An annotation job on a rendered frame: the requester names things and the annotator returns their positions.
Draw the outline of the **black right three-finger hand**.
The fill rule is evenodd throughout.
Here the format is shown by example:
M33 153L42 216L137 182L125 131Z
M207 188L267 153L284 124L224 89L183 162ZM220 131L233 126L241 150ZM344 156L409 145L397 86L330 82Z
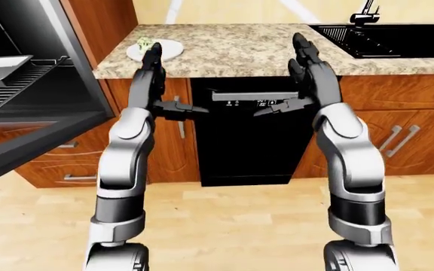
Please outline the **black right three-finger hand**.
M319 51L312 41L301 33L292 37L296 57L288 62L289 76L298 87L298 97L270 105L254 115L276 114L301 110L306 105L316 104L321 108L343 101L338 77L332 67L319 58Z

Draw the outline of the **black left three-finger hand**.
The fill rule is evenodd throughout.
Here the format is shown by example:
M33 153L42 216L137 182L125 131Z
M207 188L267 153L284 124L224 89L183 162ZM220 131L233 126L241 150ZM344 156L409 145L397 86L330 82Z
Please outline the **black left three-finger hand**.
M205 117L209 110L178 101L163 101L166 71L161 62L162 47L156 42L145 52L142 67L137 69L130 85L128 107L143 108L152 117L184 121Z

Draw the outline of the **green broccoli floret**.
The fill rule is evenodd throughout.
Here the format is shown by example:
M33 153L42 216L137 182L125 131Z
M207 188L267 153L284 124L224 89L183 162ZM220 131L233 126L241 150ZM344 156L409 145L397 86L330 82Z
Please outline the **green broccoli floret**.
M155 44L155 40L148 37L141 37L139 40L137 40L136 45L139 53L144 54L146 51L151 49L153 47L153 44Z

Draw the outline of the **black built-in oven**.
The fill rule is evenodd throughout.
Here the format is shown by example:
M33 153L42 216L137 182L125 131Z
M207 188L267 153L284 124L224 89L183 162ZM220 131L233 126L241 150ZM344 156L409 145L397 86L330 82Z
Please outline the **black built-in oven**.
M0 57L57 59L56 67L0 108L0 124L48 123L81 112L113 115L60 0L0 0Z

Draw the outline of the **black oven door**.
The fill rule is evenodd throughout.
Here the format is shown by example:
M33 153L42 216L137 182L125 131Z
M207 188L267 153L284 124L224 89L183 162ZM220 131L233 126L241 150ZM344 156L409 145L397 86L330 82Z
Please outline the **black oven door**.
M81 112L74 117L66 117L50 126L0 143L0 176L70 142L74 137L108 119L109 117L101 111Z

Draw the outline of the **white round plate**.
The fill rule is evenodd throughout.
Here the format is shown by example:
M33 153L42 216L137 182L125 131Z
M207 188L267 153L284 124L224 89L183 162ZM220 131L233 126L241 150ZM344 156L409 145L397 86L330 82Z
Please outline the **white round plate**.
M176 58L184 51L184 47L181 42L166 39L154 39L154 41L159 42L162 47L161 60L163 62ZM141 62L144 53L140 53L139 46L137 44L133 44L126 49L126 55L132 60Z

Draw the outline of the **tall wooden cabinet panel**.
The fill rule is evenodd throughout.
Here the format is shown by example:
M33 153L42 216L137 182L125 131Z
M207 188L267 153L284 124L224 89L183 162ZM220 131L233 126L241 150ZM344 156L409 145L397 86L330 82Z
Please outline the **tall wooden cabinet panel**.
M92 68L138 25L133 0L60 0Z

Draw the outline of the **wooden base cabinet with drawers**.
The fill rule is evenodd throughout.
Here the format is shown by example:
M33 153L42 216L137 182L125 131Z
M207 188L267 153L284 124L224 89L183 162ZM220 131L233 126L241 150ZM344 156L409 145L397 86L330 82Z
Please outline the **wooden base cabinet with drawers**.
M106 84L112 101L118 112L127 105L130 89L130 79L111 79L100 81ZM166 81L166 92L163 99L174 99L179 96L181 102L191 102L190 79L170 78ZM77 141L76 148L55 148L54 150L36 157L16 169L16 172L37 188L54 187L88 187L96 181L64 181L65 175L75 176L96 175L99 156L103 148L109 143L109 130L117 119L105 123L79 135L71 142ZM179 135L176 121L156 119L157 129L154 133L155 146L148 157L148 182L186 182L199 181L197 151L194 138L194 124L187 120L185 123L185 139ZM33 132L43 124L28 124L22 128L0 128L0 142L3 139L13 139L17 136Z

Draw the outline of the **black chrome faucet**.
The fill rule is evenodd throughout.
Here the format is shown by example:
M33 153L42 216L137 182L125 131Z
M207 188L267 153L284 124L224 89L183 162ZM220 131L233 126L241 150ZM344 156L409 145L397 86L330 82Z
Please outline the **black chrome faucet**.
M363 9L359 13L354 13L350 16L350 23L355 26L364 26L367 23L376 23L380 19L379 9L376 8L375 12L371 12L371 6L374 0L366 0Z

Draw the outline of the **black kitchen sink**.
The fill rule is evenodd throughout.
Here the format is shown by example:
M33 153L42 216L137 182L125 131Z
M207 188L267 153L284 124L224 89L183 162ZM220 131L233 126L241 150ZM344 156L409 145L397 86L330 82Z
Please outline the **black kitchen sink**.
M357 59L434 58L434 24L311 25Z

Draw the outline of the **black dishwasher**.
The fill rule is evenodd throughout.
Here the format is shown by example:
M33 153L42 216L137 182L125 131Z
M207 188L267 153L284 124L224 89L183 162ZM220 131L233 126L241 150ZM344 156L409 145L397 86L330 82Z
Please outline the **black dishwasher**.
M314 108L256 117L279 101L213 101L212 94L296 90L288 77L191 79L193 104L209 110L194 122L204 187L289 183L312 138Z

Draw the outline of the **wooden base cabinet double doors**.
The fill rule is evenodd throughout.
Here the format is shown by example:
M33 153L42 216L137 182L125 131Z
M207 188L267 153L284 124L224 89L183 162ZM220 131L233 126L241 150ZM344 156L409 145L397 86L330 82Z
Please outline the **wooden base cabinet double doors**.
M395 125L401 132L381 152L387 175L434 174L434 75L343 76L344 101L363 119L373 144L379 148ZM419 132L393 157L392 150L409 134Z

